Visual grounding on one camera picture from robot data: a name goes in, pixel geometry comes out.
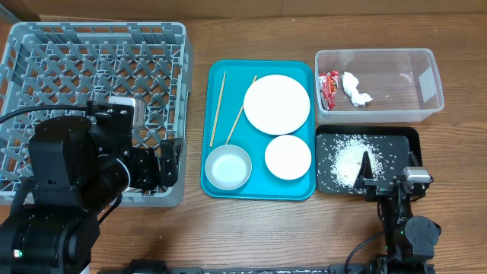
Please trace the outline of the pile of rice grains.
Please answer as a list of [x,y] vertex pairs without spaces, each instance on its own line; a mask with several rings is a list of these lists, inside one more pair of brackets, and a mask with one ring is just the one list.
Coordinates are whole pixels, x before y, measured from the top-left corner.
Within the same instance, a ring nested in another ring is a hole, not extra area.
[[363,154],[368,153],[375,181],[385,178],[384,156],[373,137],[366,135],[317,136],[317,185],[325,190],[339,192],[354,190],[355,180],[361,168]]

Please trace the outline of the grey bowl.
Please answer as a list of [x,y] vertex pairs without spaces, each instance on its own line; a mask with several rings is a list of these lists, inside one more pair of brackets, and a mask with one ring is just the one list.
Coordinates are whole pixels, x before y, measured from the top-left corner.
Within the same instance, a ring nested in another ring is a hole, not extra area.
[[252,161],[245,150],[236,145],[221,145],[206,158],[205,175],[220,190],[236,190],[250,178]]

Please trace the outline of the white tissue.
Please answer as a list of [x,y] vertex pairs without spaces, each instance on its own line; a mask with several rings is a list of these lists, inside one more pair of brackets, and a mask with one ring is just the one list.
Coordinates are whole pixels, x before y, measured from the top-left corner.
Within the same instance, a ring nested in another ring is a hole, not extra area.
[[367,93],[358,91],[359,80],[350,72],[343,72],[342,86],[344,92],[350,97],[354,107],[363,107],[370,103],[373,98]]

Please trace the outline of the white bowl with rice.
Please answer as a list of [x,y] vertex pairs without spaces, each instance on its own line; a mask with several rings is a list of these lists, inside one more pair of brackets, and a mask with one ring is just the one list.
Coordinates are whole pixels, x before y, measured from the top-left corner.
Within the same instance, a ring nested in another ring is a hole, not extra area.
[[310,169],[312,155],[307,143],[294,135],[280,135],[266,147],[268,170],[282,180],[296,180]]

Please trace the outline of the red snack wrapper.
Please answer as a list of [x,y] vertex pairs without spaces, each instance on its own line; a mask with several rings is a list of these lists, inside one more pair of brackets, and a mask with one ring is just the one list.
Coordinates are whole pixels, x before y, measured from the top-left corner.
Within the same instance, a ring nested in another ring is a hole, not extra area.
[[318,82],[320,101],[323,105],[323,109],[330,111],[335,106],[335,95],[338,90],[339,73],[336,70],[320,73]]

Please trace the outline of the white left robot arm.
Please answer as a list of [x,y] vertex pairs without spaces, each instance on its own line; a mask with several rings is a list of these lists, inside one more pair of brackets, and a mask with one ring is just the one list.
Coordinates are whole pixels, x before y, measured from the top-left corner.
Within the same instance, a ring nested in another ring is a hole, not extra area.
[[83,272],[100,225],[126,188],[178,181],[183,140],[136,148],[134,119],[133,106],[88,102],[36,126],[28,143],[33,174],[1,226],[3,273]]

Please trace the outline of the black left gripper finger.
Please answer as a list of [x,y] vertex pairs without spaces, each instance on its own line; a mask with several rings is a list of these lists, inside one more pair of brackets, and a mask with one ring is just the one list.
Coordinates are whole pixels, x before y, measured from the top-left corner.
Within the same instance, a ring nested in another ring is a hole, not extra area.
[[180,161],[180,156],[183,150],[183,139],[166,139],[159,142],[161,157],[164,159],[171,159],[174,162]]
[[160,186],[172,187],[178,181],[178,165],[172,159],[160,159]]

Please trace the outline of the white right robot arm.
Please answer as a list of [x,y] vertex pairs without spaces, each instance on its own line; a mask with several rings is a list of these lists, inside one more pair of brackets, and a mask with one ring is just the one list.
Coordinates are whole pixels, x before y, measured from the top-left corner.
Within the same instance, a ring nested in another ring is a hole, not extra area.
[[434,257],[434,247],[441,235],[441,226],[424,216],[415,216],[411,204],[425,197],[434,182],[413,152],[408,153],[409,166],[395,175],[387,185],[373,177],[370,158],[365,152],[355,181],[356,189],[365,190],[365,200],[377,203],[384,229],[359,244],[347,257],[344,270],[349,272],[353,255],[369,242],[383,236],[385,255],[377,255],[357,273],[433,273],[428,261]]

